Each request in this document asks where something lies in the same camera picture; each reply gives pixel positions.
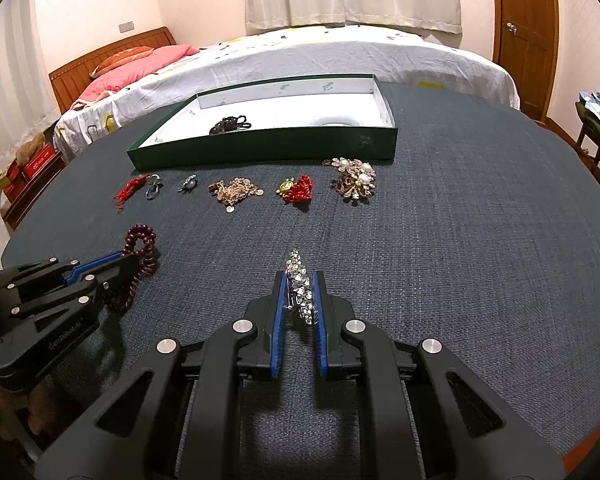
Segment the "wooden door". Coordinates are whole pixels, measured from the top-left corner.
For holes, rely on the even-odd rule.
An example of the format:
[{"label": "wooden door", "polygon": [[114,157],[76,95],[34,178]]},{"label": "wooden door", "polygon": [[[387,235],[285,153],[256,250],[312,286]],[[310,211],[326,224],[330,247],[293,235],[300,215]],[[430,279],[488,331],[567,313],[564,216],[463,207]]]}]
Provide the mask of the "wooden door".
[{"label": "wooden door", "polygon": [[[496,25],[498,25],[496,0]],[[557,60],[557,0],[500,0],[497,63],[516,82],[520,109],[544,121],[554,85]]]}]

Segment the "pink pillow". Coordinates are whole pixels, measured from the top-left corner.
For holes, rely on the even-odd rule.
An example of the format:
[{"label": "pink pillow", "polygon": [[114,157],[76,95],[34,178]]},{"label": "pink pillow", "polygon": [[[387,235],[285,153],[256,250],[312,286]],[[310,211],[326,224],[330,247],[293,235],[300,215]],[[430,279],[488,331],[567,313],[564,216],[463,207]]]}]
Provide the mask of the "pink pillow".
[{"label": "pink pillow", "polygon": [[135,46],[133,48],[123,50],[122,52],[114,54],[113,56],[107,57],[107,59],[93,69],[93,72],[89,74],[89,77],[96,79],[101,75],[110,72],[114,68],[123,66],[127,63],[135,61],[136,59],[142,59],[143,57],[150,56],[153,51],[153,47],[150,46]]},{"label": "pink pillow", "polygon": [[80,98],[72,105],[72,109],[92,104],[113,92],[119,92],[125,86],[135,83],[144,76],[157,72],[161,68],[200,51],[190,44],[168,45],[156,48],[150,56],[119,66],[92,81]]}]

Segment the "pink blanket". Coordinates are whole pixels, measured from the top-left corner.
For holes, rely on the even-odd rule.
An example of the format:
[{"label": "pink blanket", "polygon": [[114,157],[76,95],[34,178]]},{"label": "pink blanket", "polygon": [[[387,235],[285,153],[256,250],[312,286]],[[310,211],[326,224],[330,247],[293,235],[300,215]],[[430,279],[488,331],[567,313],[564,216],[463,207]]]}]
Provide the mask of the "pink blanket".
[{"label": "pink blanket", "polygon": [[76,102],[71,105],[71,110],[81,110],[86,106],[91,106],[101,99],[119,92],[125,86],[135,83],[144,76],[155,73],[184,56],[192,56],[192,54],[199,52],[190,44],[156,48],[150,56],[115,68],[91,82]]}]

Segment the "silver screw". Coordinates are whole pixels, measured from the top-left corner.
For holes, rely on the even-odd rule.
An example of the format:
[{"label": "silver screw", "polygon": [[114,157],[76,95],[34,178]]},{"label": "silver screw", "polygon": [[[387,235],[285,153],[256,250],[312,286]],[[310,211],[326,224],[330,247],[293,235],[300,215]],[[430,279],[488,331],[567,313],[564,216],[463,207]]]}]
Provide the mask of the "silver screw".
[{"label": "silver screw", "polygon": [[422,349],[430,354],[437,354],[442,350],[442,343],[437,339],[425,339],[422,342]]},{"label": "silver screw", "polygon": [[163,339],[158,343],[157,349],[161,354],[170,354],[178,344],[173,339]]},{"label": "silver screw", "polygon": [[240,334],[244,334],[253,328],[253,323],[248,319],[239,319],[234,323],[234,330]]},{"label": "silver screw", "polygon": [[351,319],[350,321],[347,321],[347,323],[344,325],[344,328],[349,330],[349,332],[359,334],[360,332],[365,331],[366,325],[359,319]]}]

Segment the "white bedspread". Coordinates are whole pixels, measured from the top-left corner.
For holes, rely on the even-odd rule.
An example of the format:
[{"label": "white bedspread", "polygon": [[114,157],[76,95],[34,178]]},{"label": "white bedspread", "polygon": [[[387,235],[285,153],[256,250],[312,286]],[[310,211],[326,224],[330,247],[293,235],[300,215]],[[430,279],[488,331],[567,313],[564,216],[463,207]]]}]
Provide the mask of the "white bedspread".
[{"label": "white bedspread", "polygon": [[197,92],[264,79],[337,73],[372,73],[381,82],[446,88],[520,109],[509,73],[482,56],[390,28],[317,26],[246,36],[185,57],[92,107],[67,111],[58,121],[54,142],[70,160],[120,126]]}]

